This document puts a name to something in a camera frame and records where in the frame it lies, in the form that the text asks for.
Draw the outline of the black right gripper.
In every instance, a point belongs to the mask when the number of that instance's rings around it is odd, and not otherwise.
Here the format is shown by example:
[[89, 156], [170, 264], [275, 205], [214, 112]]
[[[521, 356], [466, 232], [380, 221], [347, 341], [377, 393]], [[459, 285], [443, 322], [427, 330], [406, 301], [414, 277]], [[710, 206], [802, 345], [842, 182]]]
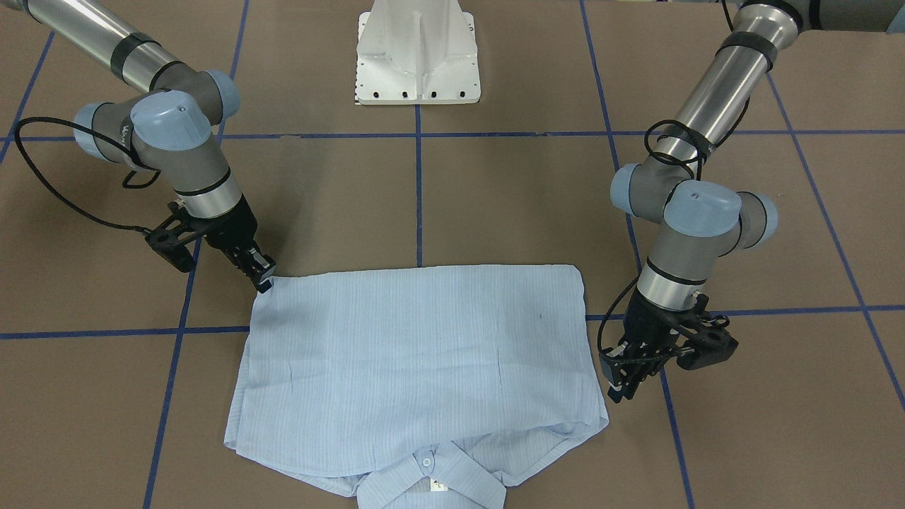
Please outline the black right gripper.
[[210, 219], [214, 220], [214, 227], [206, 234], [208, 245], [222, 252], [233, 267], [242, 271], [258, 293], [268, 292], [276, 262], [259, 251], [255, 242], [258, 222], [245, 195], [240, 195], [229, 212]]

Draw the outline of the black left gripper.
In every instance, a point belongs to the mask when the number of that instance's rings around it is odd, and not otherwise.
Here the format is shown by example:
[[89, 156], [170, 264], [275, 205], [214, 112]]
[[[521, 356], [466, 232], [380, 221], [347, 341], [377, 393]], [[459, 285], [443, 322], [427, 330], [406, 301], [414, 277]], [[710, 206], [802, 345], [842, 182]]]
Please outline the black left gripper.
[[602, 374], [609, 383], [608, 399], [614, 403], [632, 400], [644, 380], [658, 375], [669, 358], [691, 358], [698, 353], [692, 341], [698, 323], [695, 306], [669, 310], [650, 302], [639, 290], [631, 293], [623, 319], [624, 333], [618, 352], [599, 353]]

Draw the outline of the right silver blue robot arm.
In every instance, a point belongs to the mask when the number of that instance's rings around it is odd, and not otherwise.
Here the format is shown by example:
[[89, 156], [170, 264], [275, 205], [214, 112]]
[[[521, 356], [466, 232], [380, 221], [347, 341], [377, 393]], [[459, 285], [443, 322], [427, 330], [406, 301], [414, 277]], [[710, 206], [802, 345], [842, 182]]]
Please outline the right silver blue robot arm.
[[139, 91], [122, 103], [82, 107], [67, 127], [88, 154], [129, 167], [123, 187], [140, 172], [165, 178], [175, 193], [156, 228], [103, 221], [135, 232], [181, 273], [195, 268], [191, 242], [206, 239], [259, 293], [271, 288], [276, 264], [255, 241], [258, 222], [213, 133], [235, 115], [240, 94], [222, 71], [197, 71], [96, 1], [6, 1], [64, 36], [111, 74]]

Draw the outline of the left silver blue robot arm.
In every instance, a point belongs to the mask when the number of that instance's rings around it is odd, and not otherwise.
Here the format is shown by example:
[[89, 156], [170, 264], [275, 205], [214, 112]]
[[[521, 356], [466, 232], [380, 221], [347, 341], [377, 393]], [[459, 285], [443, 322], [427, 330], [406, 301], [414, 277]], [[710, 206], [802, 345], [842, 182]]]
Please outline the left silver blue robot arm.
[[780, 52], [802, 33], [902, 33], [903, 3], [745, 1], [728, 16], [728, 26], [675, 118], [644, 133], [644, 161], [624, 165], [611, 182], [615, 207], [658, 226], [640, 273], [622, 294], [628, 300], [623, 334], [613, 347], [598, 349], [611, 402], [633, 399], [671, 360], [698, 370], [737, 350], [730, 319], [708, 312], [703, 288], [718, 258], [771, 238], [778, 209], [765, 194], [708, 182], [703, 168], [735, 133]]

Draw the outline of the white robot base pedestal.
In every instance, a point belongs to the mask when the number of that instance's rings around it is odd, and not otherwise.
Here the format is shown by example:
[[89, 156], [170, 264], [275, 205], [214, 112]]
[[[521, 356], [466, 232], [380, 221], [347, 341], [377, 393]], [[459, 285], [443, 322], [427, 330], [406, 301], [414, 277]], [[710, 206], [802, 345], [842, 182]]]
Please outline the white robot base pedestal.
[[475, 20], [458, 1], [375, 1], [358, 17], [358, 105], [481, 99]]

